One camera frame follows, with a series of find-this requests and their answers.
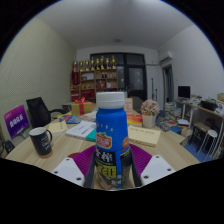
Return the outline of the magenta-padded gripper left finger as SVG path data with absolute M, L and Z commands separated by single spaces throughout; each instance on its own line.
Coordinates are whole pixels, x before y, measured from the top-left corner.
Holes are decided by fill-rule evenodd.
M 95 169 L 95 146 L 66 157 L 52 174 L 84 188 L 93 187 Z

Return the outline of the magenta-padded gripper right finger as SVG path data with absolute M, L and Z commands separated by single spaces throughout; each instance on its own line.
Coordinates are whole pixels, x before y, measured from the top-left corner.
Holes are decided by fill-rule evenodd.
M 152 156 L 140 147 L 131 144 L 132 174 L 136 187 L 148 185 L 175 172 L 161 155 Z

